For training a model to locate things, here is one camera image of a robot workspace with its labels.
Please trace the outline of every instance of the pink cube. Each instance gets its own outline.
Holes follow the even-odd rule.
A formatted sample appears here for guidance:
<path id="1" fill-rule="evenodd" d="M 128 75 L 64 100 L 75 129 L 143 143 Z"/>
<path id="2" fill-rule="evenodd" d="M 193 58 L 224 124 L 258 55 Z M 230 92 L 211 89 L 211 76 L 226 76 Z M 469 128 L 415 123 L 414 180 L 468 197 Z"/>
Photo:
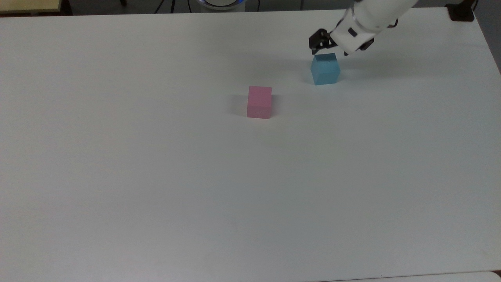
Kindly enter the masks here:
<path id="1" fill-rule="evenodd" d="M 249 86 L 247 117 L 270 118 L 272 115 L 272 88 Z"/>

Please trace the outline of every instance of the black object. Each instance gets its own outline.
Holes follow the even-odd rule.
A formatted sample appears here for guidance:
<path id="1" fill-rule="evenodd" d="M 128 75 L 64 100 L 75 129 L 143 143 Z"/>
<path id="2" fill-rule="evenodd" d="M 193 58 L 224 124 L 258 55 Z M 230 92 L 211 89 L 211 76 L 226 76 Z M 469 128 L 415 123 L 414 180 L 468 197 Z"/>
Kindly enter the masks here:
<path id="1" fill-rule="evenodd" d="M 362 51 L 364 51 L 367 48 L 369 48 L 369 46 L 371 46 L 372 43 L 374 43 L 374 38 L 371 39 L 371 40 L 369 40 L 369 41 L 367 41 L 366 43 L 362 44 L 359 49 L 362 50 Z"/>
<path id="2" fill-rule="evenodd" d="M 317 30 L 317 32 L 310 36 L 309 41 L 312 55 L 315 55 L 320 49 L 338 46 L 336 42 L 334 42 L 334 40 L 331 38 L 330 33 L 328 33 L 325 29 Z"/>
<path id="3" fill-rule="evenodd" d="M 474 2 L 475 0 L 464 0 L 459 4 L 445 5 L 449 10 L 450 19 L 455 22 L 473 22 L 475 16 L 473 15 L 471 6 Z"/>
<path id="4" fill-rule="evenodd" d="M 69 0 L 61 1 L 61 9 L 59 12 L 66 16 L 73 16 L 73 10 L 71 10 L 71 5 Z"/>

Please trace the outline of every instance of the floor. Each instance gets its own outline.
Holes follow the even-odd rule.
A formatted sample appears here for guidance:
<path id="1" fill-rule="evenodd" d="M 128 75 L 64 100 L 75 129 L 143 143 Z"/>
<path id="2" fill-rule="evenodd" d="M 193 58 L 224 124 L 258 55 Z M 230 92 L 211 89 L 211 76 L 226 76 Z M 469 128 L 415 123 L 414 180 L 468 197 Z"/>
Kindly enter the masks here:
<path id="1" fill-rule="evenodd" d="M 120 5 L 120 0 L 69 0 L 75 15 L 111 15 L 111 14 L 152 14 L 159 7 L 161 0 L 127 0 L 127 6 Z M 170 13 L 173 0 L 164 0 L 158 13 Z M 200 11 L 196 0 L 174 0 L 174 13 L 189 13 L 190 1 L 192 12 Z M 301 8 L 301 0 L 260 0 L 260 11 L 296 11 Z M 304 10 L 345 9 L 353 0 L 304 0 Z M 460 0 L 420 0 L 416 7 L 443 7 L 446 3 L 458 3 Z M 255 12 L 258 0 L 247 0 L 246 11 Z M 485 35 L 497 67 L 501 70 L 501 1 L 479 0 L 475 15 Z"/>

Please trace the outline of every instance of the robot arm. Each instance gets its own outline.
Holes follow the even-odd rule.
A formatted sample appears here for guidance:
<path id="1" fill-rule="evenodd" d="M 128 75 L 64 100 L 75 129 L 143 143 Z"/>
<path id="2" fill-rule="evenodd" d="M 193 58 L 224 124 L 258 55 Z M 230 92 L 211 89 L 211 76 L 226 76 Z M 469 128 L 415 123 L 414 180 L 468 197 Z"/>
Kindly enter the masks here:
<path id="1" fill-rule="evenodd" d="M 346 54 L 367 49 L 374 37 L 389 27 L 418 0 L 355 0 L 335 29 L 318 30 L 310 37 L 312 54 L 318 50 L 341 47 Z"/>

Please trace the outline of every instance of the block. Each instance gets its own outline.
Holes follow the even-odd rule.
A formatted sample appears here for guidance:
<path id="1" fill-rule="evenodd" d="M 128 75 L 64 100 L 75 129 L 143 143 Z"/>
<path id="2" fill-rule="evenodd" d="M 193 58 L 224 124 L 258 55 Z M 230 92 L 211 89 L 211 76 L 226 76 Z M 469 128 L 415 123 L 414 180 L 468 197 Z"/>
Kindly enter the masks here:
<path id="1" fill-rule="evenodd" d="M 272 116 L 272 88 L 249 86 L 247 117 L 270 118 Z"/>
<path id="2" fill-rule="evenodd" d="M 312 75 L 315 85 L 333 84 L 338 82 L 341 69 L 336 54 L 315 55 L 313 58 Z"/>

